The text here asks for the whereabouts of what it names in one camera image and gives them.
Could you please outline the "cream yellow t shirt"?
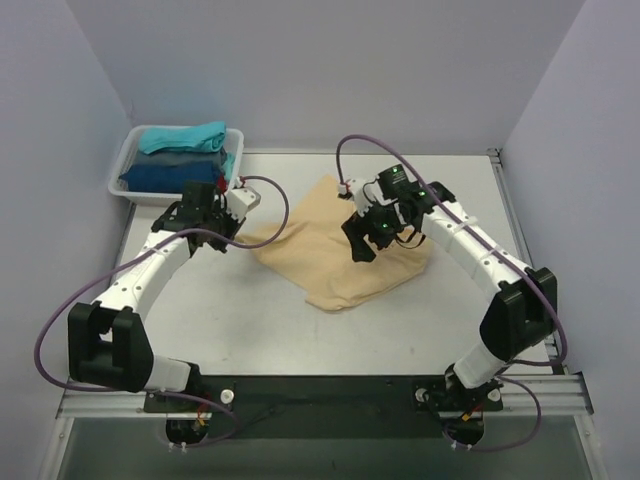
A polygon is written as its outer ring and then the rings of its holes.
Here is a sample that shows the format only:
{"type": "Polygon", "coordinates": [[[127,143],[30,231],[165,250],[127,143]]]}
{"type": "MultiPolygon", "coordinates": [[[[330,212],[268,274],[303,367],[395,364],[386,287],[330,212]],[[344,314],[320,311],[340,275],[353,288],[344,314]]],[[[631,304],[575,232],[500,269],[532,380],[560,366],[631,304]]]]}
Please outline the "cream yellow t shirt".
{"type": "Polygon", "coordinates": [[[371,263],[352,260],[351,246],[341,229],[355,212],[337,197],[337,180],[323,176],[296,204],[278,238],[252,252],[269,272],[265,286],[277,298],[293,295],[327,313],[357,307],[421,275],[429,263],[433,242],[414,239],[403,247],[392,243],[371,263]]]}

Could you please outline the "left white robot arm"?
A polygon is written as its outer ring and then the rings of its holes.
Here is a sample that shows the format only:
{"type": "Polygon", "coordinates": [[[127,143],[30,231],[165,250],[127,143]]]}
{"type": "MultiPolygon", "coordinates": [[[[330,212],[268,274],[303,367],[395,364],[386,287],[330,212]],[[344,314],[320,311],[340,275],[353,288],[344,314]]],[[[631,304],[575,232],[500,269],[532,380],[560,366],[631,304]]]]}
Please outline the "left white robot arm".
{"type": "Polygon", "coordinates": [[[182,411],[199,406],[198,366],[155,354],[144,322],[171,277],[205,244],[224,252],[260,201],[241,185],[221,191],[210,183],[187,183],[181,199],[152,223],[134,264],[92,303],[69,311],[71,378],[132,393],[164,390],[182,411]]]}

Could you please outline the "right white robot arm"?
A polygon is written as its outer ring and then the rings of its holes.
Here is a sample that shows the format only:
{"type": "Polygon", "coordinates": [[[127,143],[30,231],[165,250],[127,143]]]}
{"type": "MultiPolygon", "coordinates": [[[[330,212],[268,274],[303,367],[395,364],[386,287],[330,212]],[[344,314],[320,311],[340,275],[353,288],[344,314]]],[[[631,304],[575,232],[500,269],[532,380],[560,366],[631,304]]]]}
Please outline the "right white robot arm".
{"type": "Polygon", "coordinates": [[[450,405],[468,406],[480,387],[554,332],[554,275],[510,255],[441,183],[412,181],[403,166],[395,165],[369,181],[341,181],[338,196],[355,205],[342,225],[353,261],[373,262],[377,252],[408,231],[412,237],[438,244],[486,297],[489,306],[479,338],[450,367],[443,384],[450,405]]]}

